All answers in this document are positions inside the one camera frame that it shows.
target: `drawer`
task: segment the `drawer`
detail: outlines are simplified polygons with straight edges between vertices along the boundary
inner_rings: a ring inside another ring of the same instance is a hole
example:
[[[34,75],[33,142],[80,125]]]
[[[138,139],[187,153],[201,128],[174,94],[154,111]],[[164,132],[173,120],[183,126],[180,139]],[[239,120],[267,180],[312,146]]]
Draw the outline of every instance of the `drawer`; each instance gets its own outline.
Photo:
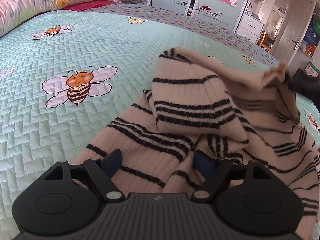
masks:
[[[237,34],[238,34],[239,36],[244,36],[244,37],[246,37],[247,39],[249,39],[250,41],[252,41],[252,42],[255,43],[255,44],[257,43],[258,38],[259,38],[257,35],[249,32],[248,30],[246,30],[246,29],[244,29],[244,28],[242,28],[242,27],[239,27],[239,29],[237,30]]]
[[[240,26],[253,34],[259,36],[261,30],[263,28],[263,23],[259,22],[258,20],[253,19],[247,14],[243,15],[243,19],[240,23]]]

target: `red cloth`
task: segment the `red cloth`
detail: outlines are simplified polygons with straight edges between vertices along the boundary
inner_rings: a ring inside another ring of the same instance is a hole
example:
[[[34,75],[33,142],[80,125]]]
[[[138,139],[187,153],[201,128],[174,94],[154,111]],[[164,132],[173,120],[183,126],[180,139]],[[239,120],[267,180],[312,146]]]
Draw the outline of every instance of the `red cloth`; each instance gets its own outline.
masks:
[[[71,5],[71,6],[67,6],[64,8],[64,10],[80,12],[80,11],[84,11],[87,9],[98,8],[103,5],[110,5],[110,4],[115,4],[115,2],[110,2],[107,0],[95,0],[92,2],[84,2],[84,3],[78,3],[78,4]]]

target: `wooden chair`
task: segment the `wooden chair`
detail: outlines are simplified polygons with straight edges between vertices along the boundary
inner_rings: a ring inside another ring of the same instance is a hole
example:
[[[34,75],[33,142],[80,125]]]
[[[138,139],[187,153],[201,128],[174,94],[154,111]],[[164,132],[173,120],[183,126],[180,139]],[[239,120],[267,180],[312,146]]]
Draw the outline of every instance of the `wooden chair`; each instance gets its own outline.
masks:
[[[263,32],[261,33],[261,36],[260,36],[260,39],[259,39],[257,45],[258,45],[259,47],[263,48],[266,52],[269,52],[269,50],[271,50],[271,48],[270,48],[267,44],[263,43],[266,35],[267,35],[267,32],[266,32],[266,31],[263,31]]]

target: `striped sweater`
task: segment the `striped sweater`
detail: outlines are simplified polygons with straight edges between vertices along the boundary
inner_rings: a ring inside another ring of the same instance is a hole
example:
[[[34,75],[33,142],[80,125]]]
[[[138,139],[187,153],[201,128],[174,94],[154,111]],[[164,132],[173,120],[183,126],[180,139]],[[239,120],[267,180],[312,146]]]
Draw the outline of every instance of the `striped sweater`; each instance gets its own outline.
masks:
[[[204,151],[235,164],[258,160],[304,204],[297,229],[310,239],[319,206],[314,139],[300,123],[285,64],[253,72],[181,48],[159,56],[152,89],[108,124],[75,163],[121,149],[112,181],[125,194],[191,194],[203,183],[192,169]]]

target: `mint green quilted bed cover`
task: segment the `mint green quilted bed cover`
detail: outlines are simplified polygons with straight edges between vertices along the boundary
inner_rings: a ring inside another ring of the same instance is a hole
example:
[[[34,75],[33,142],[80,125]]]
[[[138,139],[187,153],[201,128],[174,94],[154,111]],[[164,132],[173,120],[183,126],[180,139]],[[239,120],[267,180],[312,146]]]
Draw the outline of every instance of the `mint green quilted bed cover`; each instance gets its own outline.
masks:
[[[197,33],[98,12],[49,12],[0,38],[0,239],[18,229],[15,198],[58,160],[72,162],[89,141],[151,87],[158,55],[183,47],[238,69],[265,69]],[[319,143],[298,97],[301,121]]]

